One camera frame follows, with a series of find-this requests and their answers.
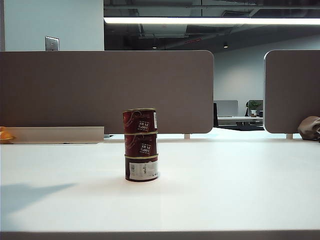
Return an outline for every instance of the brown bag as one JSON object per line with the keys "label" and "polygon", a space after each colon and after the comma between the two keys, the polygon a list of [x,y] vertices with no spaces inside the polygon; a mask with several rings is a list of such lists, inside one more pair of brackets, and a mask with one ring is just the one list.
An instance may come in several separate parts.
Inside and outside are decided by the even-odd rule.
{"label": "brown bag", "polygon": [[298,132],[304,140],[317,140],[320,138],[320,117],[308,116],[300,123]]}

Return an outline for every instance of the white label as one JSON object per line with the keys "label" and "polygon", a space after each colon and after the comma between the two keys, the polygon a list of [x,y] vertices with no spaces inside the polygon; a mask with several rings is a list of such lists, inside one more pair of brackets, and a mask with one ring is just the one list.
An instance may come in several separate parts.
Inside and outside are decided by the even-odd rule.
{"label": "white label", "polygon": [[149,161],[146,163],[129,162],[130,179],[149,180],[158,176],[158,161]]}
{"label": "white label", "polygon": [[153,113],[153,120],[154,120],[154,128],[157,129],[157,114],[156,112]]}

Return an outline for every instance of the red can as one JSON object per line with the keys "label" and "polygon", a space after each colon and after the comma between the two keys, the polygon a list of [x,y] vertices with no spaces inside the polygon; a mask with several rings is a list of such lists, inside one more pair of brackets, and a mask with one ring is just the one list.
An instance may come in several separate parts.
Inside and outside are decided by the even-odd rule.
{"label": "red can", "polygon": [[157,154],[157,132],[124,135],[125,155],[149,157]]}
{"label": "red can", "polygon": [[125,179],[133,182],[147,182],[157,179],[158,175],[158,155],[125,156]]}
{"label": "red can", "polygon": [[123,112],[124,134],[150,133],[157,131],[155,108],[129,109]]}

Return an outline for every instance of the can label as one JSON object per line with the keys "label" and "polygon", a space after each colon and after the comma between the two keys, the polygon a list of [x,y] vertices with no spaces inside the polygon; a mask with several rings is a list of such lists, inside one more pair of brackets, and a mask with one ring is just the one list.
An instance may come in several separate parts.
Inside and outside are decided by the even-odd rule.
{"label": "can label", "polygon": [[148,121],[139,121],[136,129],[139,131],[148,132],[149,125],[150,124]]}
{"label": "can label", "polygon": [[141,143],[139,153],[148,154],[150,156],[151,145],[146,143]]}
{"label": "can label", "polygon": [[155,110],[132,110],[123,112],[125,134],[152,133],[157,131]]}
{"label": "can label", "polygon": [[153,113],[153,122],[154,122],[154,128],[157,129],[158,126],[157,126],[157,113],[156,112]]}
{"label": "can label", "polygon": [[158,161],[145,163],[129,162],[130,176],[132,180],[149,180],[158,176]]}
{"label": "can label", "polygon": [[149,157],[157,154],[157,134],[124,135],[125,155]]}

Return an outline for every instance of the ceiling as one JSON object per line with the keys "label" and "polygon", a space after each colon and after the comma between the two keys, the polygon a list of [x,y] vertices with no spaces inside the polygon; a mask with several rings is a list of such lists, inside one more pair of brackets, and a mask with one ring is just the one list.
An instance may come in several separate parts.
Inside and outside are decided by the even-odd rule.
{"label": "ceiling", "polygon": [[[319,18],[320,0],[104,0],[104,17]],[[106,50],[212,52],[320,34],[319,26],[106,24]]]}

